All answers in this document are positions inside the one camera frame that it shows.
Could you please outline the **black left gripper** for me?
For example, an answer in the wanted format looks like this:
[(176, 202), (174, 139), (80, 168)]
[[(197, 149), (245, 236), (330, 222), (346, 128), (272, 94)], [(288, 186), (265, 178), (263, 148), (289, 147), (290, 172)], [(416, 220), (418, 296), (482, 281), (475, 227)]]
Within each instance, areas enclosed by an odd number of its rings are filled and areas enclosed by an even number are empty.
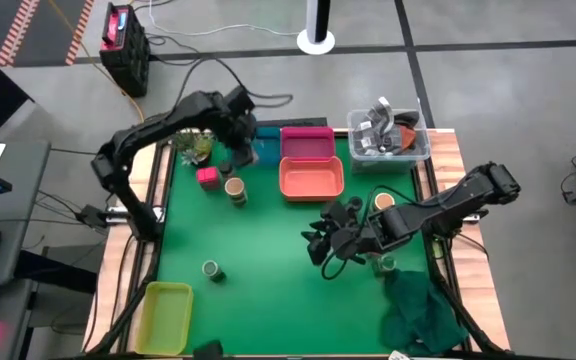
[[(231, 160), (234, 167), (240, 167), (239, 152), (251, 149), (251, 143), (256, 136), (257, 120), (253, 113), (245, 113), (229, 120), (225, 135), (225, 145), (232, 149)], [(259, 155), (251, 150), (250, 165), (257, 165)]]

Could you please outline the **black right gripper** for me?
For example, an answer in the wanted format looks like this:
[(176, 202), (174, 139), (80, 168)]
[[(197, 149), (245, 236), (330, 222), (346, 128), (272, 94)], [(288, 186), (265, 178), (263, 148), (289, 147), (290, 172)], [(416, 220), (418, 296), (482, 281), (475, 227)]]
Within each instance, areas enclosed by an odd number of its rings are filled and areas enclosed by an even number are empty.
[(313, 265), (322, 265), (329, 251), (337, 258), (381, 254), (375, 233), (367, 226), (360, 226), (356, 211), (347, 211), (344, 216), (328, 215), (325, 217), (325, 223), (325, 233), (319, 230), (301, 232), (301, 236), (309, 242), (307, 252)]

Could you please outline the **brown-lid spice jar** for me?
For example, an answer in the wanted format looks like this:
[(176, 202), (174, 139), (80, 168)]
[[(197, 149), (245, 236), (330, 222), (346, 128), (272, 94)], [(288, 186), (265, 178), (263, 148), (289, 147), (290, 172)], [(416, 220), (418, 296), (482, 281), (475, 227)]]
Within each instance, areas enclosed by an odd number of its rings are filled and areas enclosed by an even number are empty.
[(228, 178), (224, 190), (236, 207), (243, 207), (247, 203), (247, 193), (243, 180), (239, 177)]

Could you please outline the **small pink block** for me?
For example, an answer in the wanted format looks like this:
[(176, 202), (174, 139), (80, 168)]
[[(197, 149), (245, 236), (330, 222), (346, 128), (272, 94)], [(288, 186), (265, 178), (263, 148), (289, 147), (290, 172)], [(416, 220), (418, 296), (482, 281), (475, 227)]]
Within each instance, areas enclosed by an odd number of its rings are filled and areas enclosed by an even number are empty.
[(216, 190), (221, 186), (221, 174), (216, 166), (199, 168), (196, 180), (204, 191)]

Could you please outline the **green herb spice jar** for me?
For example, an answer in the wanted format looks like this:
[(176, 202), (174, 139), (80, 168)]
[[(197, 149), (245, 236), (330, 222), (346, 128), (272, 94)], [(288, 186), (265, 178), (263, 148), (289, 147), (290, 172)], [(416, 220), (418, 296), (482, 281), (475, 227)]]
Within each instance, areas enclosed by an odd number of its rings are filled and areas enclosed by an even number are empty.
[(207, 260), (202, 264), (202, 273), (213, 283), (220, 283), (226, 279), (226, 274), (214, 260)]
[(397, 268), (397, 260), (390, 254), (381, 254), (372, 259), (372, 270), (375, 277), (384, 277)]

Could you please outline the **teal plastic bin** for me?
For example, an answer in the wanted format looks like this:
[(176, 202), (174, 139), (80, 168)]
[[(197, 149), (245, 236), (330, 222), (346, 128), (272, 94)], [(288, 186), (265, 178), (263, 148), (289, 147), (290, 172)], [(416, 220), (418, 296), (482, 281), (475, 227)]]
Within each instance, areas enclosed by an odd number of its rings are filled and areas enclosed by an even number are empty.
[(257, 163), (263, 166), (277, 166), (281, 161), (280, 128), (259, 127), (253, 148), (258, 155)]

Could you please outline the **succulent plant in black pot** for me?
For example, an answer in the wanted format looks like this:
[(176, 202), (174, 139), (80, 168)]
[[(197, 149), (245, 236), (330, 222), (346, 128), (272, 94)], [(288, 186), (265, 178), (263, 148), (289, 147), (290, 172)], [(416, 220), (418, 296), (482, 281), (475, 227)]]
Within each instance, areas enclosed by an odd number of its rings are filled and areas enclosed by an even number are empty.
[(172, 144), (179, 153), (183, 165), (203, 168), (210, 163), (214, 137), (209, 131), (187, 129), (175, 134)]

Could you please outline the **black power strip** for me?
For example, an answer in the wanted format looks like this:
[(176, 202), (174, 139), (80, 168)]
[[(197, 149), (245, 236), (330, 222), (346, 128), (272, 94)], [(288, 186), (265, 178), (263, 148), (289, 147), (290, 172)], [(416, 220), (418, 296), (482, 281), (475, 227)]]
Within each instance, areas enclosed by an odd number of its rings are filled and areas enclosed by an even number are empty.
[(258, 120), (256, 127), (321, 127), (327, 126), (326, 117), (291, 118), (276, 120)]

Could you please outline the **orange plastic bin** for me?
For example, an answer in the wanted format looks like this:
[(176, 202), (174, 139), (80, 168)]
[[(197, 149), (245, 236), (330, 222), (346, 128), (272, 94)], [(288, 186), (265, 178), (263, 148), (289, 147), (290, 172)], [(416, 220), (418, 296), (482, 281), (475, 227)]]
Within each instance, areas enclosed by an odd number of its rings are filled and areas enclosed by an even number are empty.
[(287, 201), (322, 202), (340, 196), (344, 169), (336, 157), (285, 157), (279, 164), (279, 188)]

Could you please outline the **green table mat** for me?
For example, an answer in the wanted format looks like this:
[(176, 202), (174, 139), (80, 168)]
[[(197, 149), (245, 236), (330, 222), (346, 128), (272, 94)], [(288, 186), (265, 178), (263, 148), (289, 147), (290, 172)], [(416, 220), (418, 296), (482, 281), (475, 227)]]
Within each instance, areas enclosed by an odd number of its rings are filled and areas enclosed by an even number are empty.
[[(192, 287), (187, 346), (219, 340), (235, 355), (381, 354), (389, 308), (369, 265), (311, 263), (302, 231), (320, 217), (318, 203), (285, 200), (278, 171), (248, 166), (247, 203), (204, 191), (193, 167), (176, 163), (158, 277)], [(202, 273), (216, 261), (220, 283)]]

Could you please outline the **clear plastic storage box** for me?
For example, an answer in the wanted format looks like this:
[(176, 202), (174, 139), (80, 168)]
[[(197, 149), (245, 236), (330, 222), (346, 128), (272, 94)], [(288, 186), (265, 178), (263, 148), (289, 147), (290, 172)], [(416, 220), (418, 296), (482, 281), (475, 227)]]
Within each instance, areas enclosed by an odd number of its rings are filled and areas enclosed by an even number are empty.
[[(355, 173), (405, 173), (419, 161), (424, 161), (430, 156), (430, 142), (423, 115), (415, 126), (415, 148), (404, 154), (394, 156), (365, 156), (359, 155), (355, 150), (354, 134), (355, 127), (363, 120), (369, 110), (354, 110), (347, 116), (349, 152), (352, 163), (352, 171)], [(395, 109), (396, 112), (411, 111), (411, 109)]]

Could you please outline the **dark green cloth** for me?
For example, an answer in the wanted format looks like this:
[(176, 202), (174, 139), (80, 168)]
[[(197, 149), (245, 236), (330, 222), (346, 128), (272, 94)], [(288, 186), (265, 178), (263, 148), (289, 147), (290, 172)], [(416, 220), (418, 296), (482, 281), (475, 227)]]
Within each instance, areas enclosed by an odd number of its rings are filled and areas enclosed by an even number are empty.
[(422, 272), (394, 270), (384, 277), (389, 308), (380, 325), (380, 341), (409, 355), (439, 355), (468, 338), (452, 307)]

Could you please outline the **black and red toolbox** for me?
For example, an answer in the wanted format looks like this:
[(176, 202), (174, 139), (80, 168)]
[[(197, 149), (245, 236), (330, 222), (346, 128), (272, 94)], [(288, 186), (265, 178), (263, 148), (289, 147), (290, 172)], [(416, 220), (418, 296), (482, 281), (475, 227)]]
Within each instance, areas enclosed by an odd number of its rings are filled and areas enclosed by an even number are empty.
[(150, 44), (131, 5), (107, 4), (100, 59), (119, 87), (133, 98), (147, 94)]

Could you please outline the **black adapter box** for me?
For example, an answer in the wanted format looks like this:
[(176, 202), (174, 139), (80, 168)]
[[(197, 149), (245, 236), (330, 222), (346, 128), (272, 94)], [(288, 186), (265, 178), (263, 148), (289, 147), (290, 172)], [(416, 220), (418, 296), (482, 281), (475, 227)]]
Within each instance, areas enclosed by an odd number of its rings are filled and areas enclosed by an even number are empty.
[(106, 228), (118, 217), (108, 209), (102, 210), (92, 205), (85, 205), (79, 212), (75, 213), (75, 219), (89, 227)]

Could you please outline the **yellow-green plastic bin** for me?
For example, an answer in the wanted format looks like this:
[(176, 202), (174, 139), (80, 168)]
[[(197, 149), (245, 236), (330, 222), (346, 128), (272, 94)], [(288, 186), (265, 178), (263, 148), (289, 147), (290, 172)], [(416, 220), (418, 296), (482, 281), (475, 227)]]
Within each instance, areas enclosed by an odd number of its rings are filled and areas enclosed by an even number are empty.
[(187, 344), (193, 300), (193, 289), (188, 284), (148, 284), (135, 351), (141, 355), (180, 355)]

